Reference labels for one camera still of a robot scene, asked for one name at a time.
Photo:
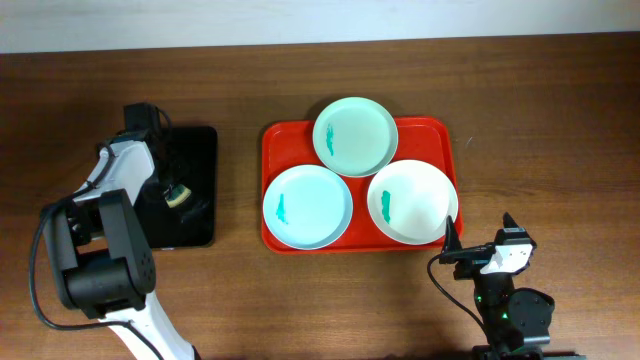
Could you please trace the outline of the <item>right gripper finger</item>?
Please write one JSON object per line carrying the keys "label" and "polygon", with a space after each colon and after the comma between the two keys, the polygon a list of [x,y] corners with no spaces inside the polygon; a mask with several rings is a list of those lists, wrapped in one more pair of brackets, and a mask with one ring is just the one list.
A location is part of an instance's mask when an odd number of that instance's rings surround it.
{"label": "right gripper finger", "polygon": [[525,231],[525,229],[523,227],[520,227],[516,223],[516,221],[513,219],[513,217],[508,212],[505,212],[503,214],[502,221],[503,221],[502,230],[505,233],[522,233],[522,232]]}
{"label": "right gripper finger", "polygon": [[443,244],[443,254],[457,252],[462,249],[455,222],[451,216],[446,218],[445,240]]}

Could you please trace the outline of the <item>green yellow sponge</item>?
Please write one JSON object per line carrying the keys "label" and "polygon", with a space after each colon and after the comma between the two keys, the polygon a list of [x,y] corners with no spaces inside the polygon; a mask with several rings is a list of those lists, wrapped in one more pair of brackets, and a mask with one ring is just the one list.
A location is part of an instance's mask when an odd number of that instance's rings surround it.
{"label": "green yellow sponge", "polygon": [[183,184],[171,185],[164,193],[165,202],[170,208],[175,208],[184,203],[192,191]]}

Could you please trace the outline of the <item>mint green plate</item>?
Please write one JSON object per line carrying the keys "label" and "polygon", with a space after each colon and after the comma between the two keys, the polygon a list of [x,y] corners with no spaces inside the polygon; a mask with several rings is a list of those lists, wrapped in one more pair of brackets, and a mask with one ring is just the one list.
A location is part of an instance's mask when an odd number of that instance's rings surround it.
{"label": "mint green plate", "polygon": [[317,157],[330,170],[346,177],[367,177],[395,156],[399,132],[393,116],[379,103],[347,97],[327,105],[312,130]]}

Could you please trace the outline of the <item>light blue plate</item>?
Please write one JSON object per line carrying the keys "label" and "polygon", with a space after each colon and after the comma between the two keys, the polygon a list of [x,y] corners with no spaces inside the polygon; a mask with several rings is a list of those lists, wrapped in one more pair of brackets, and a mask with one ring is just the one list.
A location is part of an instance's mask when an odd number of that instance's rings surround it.
{"label": "light blue plate", "polygon": [[353,212],[346,182],[318,165],[283,171],[263,196],[267,229],[279,242],[297,250],[317,250],[336,242],[349,227]]}

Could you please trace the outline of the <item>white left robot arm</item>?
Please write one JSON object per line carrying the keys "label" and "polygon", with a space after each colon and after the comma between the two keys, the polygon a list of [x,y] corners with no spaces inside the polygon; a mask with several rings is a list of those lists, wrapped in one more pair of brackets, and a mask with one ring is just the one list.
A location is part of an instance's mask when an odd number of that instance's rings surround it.
{"label": "white left robot arm", "polygon": [[60,302],[88,319],[74,330],[111,329],[137,359],[196,359],[156,295],[156,267],[134,204],[156,166],[150,130],[106,140],[74,193],[45,206],[31,249],[46,243]]}

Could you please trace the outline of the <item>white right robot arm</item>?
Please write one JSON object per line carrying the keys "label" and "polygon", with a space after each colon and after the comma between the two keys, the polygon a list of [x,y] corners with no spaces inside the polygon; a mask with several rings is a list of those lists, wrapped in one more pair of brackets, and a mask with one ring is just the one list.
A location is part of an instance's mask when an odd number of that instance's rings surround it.
{"label": "white right robot arm", "polygon": [[473,359],[580,359],[575,352],[545,353],[549,327],[555,310],[554,299],[532,288],[516,288],[513,277],[530,265],[537,248],[525,228],[509,214],[503,227],[489,243],[464,248],[451,217],[445,221],[445,240],[441,253],[431,261],[453,264],[455,280],[474,283],[477,311],[453,298],[441,285],[436,288],[469,314],[484,333],[487,343],[471,350]]}

